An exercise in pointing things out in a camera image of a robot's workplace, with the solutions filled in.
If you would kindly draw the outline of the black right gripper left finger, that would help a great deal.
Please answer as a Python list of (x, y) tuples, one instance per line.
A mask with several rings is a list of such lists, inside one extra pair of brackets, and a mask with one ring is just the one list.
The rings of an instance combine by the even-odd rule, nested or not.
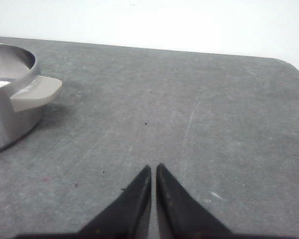
[(84, 239), (146, 239), (150, 210), (151, 169), (147, 165), (78, 235)]

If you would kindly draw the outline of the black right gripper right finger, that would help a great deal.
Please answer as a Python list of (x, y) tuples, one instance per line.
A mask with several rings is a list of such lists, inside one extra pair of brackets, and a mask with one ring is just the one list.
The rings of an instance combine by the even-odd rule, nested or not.
[(184, 189), (164, 164), (156, 169), (156, 208), (162, 239), (224, 239), (233, 233)]

